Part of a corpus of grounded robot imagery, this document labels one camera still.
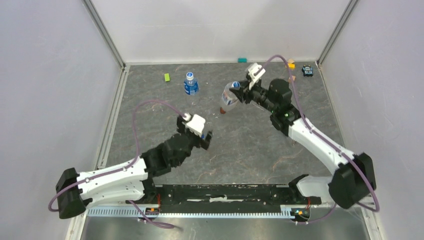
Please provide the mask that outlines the white blue bottle cap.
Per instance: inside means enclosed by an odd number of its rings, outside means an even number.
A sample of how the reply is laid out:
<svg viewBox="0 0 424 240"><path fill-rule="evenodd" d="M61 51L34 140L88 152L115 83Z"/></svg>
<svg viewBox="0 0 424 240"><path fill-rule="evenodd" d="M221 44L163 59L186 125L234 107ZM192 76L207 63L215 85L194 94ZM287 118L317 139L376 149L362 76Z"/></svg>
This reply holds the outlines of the white blue bottle cap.
<svg viewBox="0 0 424 240"><path fill-rule="evenodd" d="M241 85L238 81L233 81L230 82L228 86L230 89L239 89Z"/></svg>

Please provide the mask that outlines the red label clear bottle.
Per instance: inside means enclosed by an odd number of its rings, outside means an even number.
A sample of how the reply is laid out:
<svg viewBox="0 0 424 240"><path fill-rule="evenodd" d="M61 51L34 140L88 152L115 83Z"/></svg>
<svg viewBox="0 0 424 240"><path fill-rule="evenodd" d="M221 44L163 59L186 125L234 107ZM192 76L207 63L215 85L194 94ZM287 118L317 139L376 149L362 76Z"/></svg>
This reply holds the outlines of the red label clear bottle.
<svg viewBox="0 0 424 240"><path fill-rule="evenodd" d="M224 87L220 98L220 108L224 109L226 113L233 110L239 102L236 95L230 91L229 83Z"/></svg>

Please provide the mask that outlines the blue label Pocari bottle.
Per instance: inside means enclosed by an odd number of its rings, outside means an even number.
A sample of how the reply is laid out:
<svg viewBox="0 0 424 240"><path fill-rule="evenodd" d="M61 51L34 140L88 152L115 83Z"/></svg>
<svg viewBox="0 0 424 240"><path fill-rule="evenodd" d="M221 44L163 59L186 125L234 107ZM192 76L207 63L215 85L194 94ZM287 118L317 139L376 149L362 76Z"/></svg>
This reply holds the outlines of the blue label Pocari bottle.
<svg viewBox="0 0 424 240"><path fill-rule="evenodd" d="M195 96L199 91L198 79L195 76L193 80L186 80L185 76L183 86L184 92L189 96Z"/></svg>

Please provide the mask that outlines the white blue Pocari cap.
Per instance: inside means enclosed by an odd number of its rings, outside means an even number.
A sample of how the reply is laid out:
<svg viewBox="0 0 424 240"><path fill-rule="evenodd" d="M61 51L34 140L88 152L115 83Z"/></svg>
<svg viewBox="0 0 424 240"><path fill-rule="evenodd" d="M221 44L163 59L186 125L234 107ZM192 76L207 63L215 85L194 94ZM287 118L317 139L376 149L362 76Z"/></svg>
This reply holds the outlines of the white blue Pocari cap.
<svg viewBox="0 0 424 240"><path fill-rule="evenodd" d="M194 74L192 72L186 73L186 80L192 81L194 79Z"/></svg>

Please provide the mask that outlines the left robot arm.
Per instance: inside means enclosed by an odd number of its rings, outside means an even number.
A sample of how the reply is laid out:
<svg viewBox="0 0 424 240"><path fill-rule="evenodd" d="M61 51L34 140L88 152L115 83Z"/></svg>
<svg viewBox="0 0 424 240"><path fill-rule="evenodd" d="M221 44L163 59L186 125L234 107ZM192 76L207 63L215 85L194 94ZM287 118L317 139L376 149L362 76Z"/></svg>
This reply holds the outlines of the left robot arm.
<svg viewBox="0 0 424 240"><path fill-rule="evenodd" d="M207 150L213 136L206 130L206 120L198 114L177 117L177 133L146 152L124 163L103 169L77 172L64 170L55 186L53 200L60 219L70 219L98 205L119 201L142 200L153 203L157 198L153 178L169 173L191 156L194 148Z"/></svg>

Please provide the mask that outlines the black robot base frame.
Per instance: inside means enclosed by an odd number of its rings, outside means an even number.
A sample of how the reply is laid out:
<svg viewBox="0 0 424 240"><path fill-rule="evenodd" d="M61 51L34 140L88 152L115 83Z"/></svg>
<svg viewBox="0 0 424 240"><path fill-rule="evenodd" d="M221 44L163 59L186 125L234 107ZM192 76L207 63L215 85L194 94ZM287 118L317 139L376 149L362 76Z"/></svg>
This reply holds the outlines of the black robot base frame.
<svg viewBox="0 0 424 240"><path fill-rule="evenodd" d="M320 197L304 197L278 184L164 184L136 204L158 204L164 214L278 213L281 205L319 205Z"/></svg>

